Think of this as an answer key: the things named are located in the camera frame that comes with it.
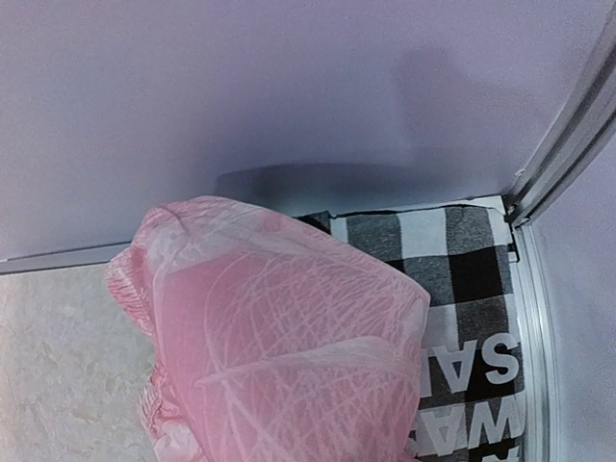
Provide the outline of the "pink printed garment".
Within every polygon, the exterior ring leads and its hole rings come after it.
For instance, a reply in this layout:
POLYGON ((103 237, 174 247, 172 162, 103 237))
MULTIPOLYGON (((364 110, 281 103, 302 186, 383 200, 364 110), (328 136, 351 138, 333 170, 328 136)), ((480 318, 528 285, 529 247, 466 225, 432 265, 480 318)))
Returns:
POLYGON ((107 284, 152 341, 160 461, 405 461, 429 294, 316 227, 203 196, 151 209, 107 284))

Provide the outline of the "black white plaid shirt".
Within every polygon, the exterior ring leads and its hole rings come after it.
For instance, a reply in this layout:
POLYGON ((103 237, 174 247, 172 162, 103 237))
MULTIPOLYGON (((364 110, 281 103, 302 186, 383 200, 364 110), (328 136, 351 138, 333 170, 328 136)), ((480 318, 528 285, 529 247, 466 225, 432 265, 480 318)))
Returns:
POLYGON ((465 204, 304 220, 430 294, 408 451, 421 461, 523 460, 523 354, 502 213, 465 204))

